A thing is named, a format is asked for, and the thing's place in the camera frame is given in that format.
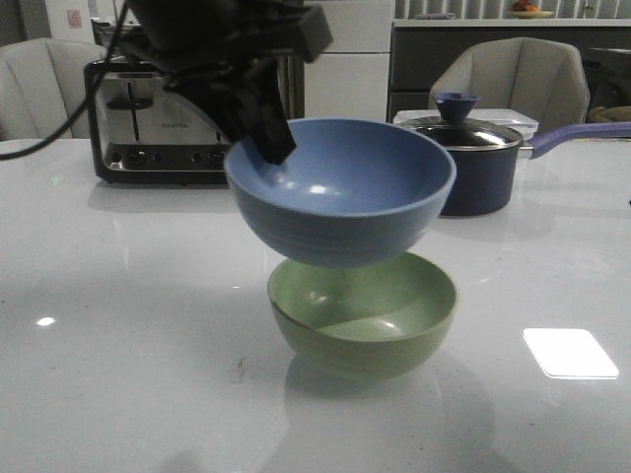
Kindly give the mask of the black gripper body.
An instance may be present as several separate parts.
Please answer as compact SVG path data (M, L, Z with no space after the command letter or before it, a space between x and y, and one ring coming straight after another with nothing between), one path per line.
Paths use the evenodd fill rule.
M319 5L288 1L130 1L138 29L119 47L131 62L150 64L173 93L275 94L278 62L314 62L332 43Z

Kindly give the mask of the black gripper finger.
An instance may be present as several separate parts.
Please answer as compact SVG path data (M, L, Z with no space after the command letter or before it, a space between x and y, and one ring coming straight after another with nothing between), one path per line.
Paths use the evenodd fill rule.
M201 81L199 108L232 143L251 139L269 164L281 165L296 149L278 86L278 65L256 63L223 79Z

